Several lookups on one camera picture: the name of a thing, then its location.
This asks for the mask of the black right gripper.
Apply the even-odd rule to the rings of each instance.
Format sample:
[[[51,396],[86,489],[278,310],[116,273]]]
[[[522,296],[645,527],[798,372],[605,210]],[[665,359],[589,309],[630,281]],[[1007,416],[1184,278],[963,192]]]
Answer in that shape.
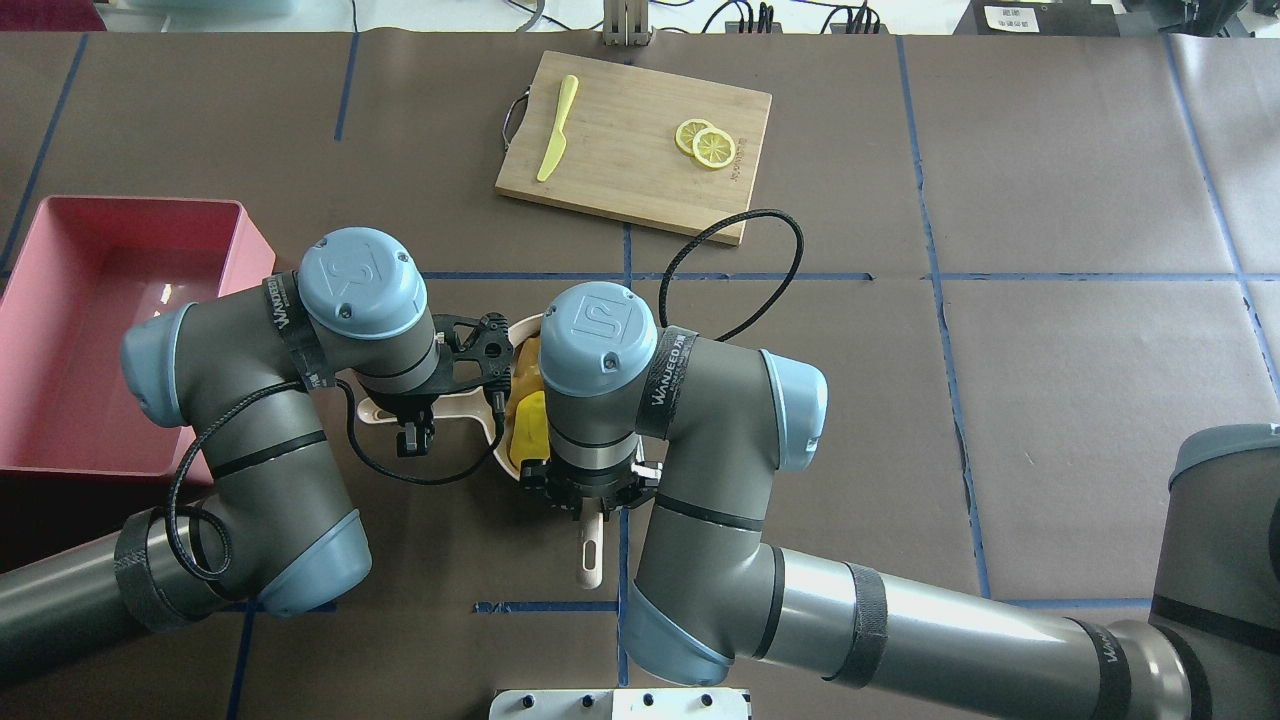
[[[639,451],[600,470],[575,468],[559,457],[526,459],[520,466],[518,486],[553,509],[568,511],[573,520],[580,519],[584,500],[596,498],[608,518],[617,509],[636,509],[650,501],[662,471],[662,461],[644,460]]]

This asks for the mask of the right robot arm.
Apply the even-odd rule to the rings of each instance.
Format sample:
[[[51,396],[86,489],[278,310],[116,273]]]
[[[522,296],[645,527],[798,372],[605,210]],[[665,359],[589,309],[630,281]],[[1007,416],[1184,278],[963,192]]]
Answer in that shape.
[[[614,283],[541,315],[552,471],[667,443],[621,644],[1001,719],[1277,716],[1277,396],[1171,281],[804,290],[753,348]]]

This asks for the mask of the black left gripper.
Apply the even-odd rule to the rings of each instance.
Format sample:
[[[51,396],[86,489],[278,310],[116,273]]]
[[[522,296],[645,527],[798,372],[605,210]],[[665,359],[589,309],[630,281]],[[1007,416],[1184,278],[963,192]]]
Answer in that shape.
[[[484,388],[493,415],[504,416],[515,365],[508,318],[500,313],[431,318],[436,329],[436,366],[430,375],[430,391]]]

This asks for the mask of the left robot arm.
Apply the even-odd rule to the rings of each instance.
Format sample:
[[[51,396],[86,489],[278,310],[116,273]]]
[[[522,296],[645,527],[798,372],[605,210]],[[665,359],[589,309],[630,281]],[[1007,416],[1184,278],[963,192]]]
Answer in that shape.
[[[129,328],[120,360],[148,420],[195,441],[163,506],[3,575],[5,682],[243,600],[291,618],[351,591],[372,556],[314,392],[344,395],[356,446],[352,372],[399,423],[398,455],[422,456],[444,396],[476,389],[504,425],[513,347],[498,313],[433,314],[410,251],[347,227],[293,272]]]

